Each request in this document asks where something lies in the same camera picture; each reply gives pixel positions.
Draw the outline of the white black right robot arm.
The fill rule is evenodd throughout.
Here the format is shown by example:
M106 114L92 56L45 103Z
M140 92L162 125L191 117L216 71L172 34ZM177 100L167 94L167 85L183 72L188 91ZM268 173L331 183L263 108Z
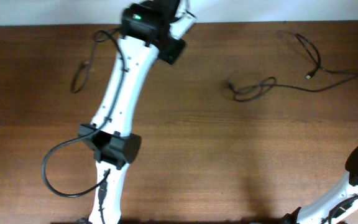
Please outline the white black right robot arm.
M297 208L280 219L289 224L337 224L358 210L358 146L345 164L337 184L313 203Z

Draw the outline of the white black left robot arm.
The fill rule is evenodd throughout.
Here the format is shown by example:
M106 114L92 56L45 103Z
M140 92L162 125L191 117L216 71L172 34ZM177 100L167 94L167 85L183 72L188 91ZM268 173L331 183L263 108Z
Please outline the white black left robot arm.
M145 78L157 60L175 63L183 35L196 22L189 11L177 15L179 1L142 1L122 13L117 57L102 103L79 136L93 150L97 182L87 223L119 223L126 172L135 160L142 138L133 134L135 107Z

